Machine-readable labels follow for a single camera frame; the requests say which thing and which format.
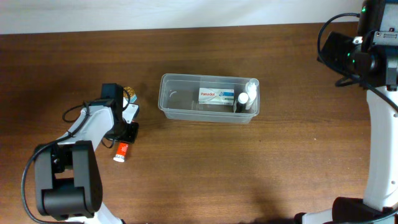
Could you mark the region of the small jar gold lid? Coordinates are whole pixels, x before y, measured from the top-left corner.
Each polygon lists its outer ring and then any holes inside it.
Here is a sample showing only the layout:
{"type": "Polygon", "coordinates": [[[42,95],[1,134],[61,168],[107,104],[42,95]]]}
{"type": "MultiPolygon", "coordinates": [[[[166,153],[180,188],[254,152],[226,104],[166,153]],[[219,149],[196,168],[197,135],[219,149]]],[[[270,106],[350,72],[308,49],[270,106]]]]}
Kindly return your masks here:
{"type": "Polygon", "coordinates": [[[137,100],[137,95],[131,87],[127,86],[124,87],[124,98],[128,103],[134,103],[137,100]]]}

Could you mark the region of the white squeeze bottle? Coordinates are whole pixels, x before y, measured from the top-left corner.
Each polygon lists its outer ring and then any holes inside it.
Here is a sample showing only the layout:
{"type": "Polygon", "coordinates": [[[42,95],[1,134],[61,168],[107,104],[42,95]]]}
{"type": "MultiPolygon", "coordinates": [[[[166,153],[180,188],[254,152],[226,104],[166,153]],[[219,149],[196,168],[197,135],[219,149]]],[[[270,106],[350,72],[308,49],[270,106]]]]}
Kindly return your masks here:
{"type": "Polygon", "coordinates": [[[245,85],[245,93],[248,95],[248,101],[246,103],[246,110],[250,110],[255,99],[257,98],[257,88],[259,86],[259,81],[255,78],[250,79],[245,85]]]}

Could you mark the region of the orange tube white cap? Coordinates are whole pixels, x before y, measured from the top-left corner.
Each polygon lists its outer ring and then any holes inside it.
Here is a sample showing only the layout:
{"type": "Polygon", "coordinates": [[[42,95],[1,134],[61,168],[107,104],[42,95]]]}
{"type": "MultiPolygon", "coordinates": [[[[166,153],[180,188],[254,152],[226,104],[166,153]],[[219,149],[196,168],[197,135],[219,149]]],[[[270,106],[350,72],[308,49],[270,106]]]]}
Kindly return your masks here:
{"type": "Polygon", "coordinates": [[[124,162],[127,154],[129,144],[125,142],[120,142],[118,149],[116,151],[116,155],[113,157],[113,160],[116,162],[124,162]]]}

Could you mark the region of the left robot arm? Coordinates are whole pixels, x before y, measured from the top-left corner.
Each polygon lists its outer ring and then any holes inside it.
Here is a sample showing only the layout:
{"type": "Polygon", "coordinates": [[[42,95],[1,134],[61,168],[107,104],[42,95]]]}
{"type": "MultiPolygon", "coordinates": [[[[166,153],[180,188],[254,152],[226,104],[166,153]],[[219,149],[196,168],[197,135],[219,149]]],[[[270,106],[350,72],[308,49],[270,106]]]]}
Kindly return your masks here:
{"type": "Polygon", "coordinates": [[[103,202],[103,185],[95,156],[103,139],[134,143],[139,124],[136,105],[116,83],[102,86],[99,98],[80,105],[80,116],[60,138],[35,148],[35,201],[54,223],[123,223],[103,202]]]}

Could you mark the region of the dark bottle white cap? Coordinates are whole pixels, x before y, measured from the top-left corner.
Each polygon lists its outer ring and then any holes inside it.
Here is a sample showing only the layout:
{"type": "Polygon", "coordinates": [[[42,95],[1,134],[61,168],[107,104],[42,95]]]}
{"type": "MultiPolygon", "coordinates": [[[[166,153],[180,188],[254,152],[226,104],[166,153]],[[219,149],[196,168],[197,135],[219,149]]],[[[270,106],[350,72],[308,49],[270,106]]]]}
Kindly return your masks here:
{"type": "Polygon", "coordinates": [[[249,96],[247,93],[240,93],[234,103],[233,111],[235,113],[242,113],[246,109],[246,103],[248,100],[249,96]]]}

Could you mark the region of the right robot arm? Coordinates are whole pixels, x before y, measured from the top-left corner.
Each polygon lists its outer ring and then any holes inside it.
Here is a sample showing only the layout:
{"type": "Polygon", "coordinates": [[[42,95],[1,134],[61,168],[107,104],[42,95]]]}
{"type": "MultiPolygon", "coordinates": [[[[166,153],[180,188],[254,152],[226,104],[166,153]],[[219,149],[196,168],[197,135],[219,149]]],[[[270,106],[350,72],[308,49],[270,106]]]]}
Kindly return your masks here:
{"type": "Polygon", "coordinates": [[[318,61],[366,90],[371,116],[369,175],[363,198],[338,197],[331,209],[298,213],[294,223],[397,223],[397,1],[364,1],[356,37],[330,32],[318,61]]]}

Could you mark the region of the white Panadol box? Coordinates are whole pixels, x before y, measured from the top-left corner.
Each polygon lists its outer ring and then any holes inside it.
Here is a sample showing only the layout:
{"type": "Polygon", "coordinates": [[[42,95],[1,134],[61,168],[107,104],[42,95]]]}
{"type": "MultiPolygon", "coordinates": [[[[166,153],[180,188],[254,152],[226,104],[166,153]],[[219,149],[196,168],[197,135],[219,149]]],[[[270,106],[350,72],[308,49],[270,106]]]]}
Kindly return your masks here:
{"type": "Polygon", "coordinates": [[[198,94],[198,102],[199,104],[204,105],[231,106],[234,103],[234,90],[219,88],[200,88],[198,94]]]}

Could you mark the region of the clear plastic container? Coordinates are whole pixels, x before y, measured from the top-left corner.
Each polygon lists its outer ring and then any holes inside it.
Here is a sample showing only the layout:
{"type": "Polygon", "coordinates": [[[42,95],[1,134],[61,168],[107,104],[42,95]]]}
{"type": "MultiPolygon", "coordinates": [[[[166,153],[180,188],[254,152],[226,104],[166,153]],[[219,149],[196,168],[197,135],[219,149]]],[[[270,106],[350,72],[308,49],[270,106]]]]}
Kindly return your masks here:
{"type": "Polygon", "coordinates": [[[260,89],[250,110],[235,113],[233,105],[199,104],[200,88],[233,89],[234,102],[252,78],[166,73],[160,83],[158,107],[168,119],[249,123],[260,112],[260,89]]]}

